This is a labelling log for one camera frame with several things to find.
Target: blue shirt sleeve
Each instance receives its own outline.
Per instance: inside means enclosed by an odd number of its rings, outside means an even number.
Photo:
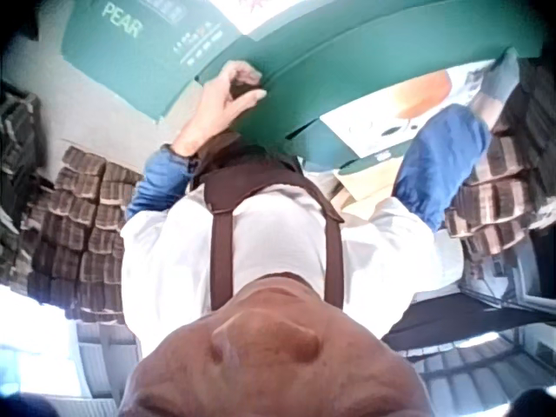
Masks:
[[[140,211],[164,211],[170,209],[185,196],[185,190],[193,177],[195,162],[172,152],[163,146],[145,165],[144,180],[136,186],[136,192],[126,209],[126,220]]]
[[[413,139],[396,177],[393,196],[436,232],[444,210],[491,138],[488,127],[469,108],[459,104],[446,107]]]

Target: wristwatch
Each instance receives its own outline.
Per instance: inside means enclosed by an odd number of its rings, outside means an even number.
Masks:
[[[170,153],[171,155],[171,159],[173,162],[177,162],[180,163],[181,165],[185,165],[187,173],[189,175],[193,175],[197,168],[199,167],[199,164],[201,163],[201,159],[199,158],[199,155],[197,155],[196,153],[193,154],[192,156],[181,156],[178,155],[173,149],[172,147],[169,145],[169,143],[165,143],[161,146],[161,150],[166,150]]]

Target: brown suspenders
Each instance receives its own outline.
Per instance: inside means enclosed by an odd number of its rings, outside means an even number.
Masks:
[[[341,217],[322,192],[307,178],[279,161],[252,161],[228,166],[202,176],[205,202],[214,216],[210,249],[210,302],[213,311],[234,295],[233,229],[234,209],[243,200],[276,184],[305,189],[322,207],[326,218],[327,265],[324,300],[342,308],[344,274],[341,250]]]

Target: window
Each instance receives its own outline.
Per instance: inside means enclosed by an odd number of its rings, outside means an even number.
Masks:
[[[0,286],[0,394],[87,396],[73,321]]]

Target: hand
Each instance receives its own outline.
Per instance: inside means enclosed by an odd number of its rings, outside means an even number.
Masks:
[[[195,115],[171,146],[174,152],[192,156],[202,145],[229,128],[241,113],[253,108],[267,95],[264,89],[254,89],[234,100],[230,87],[232,82],[257,85],[261,77],[261,73],[248,63],[228,62],[217,78],[204,85]]]

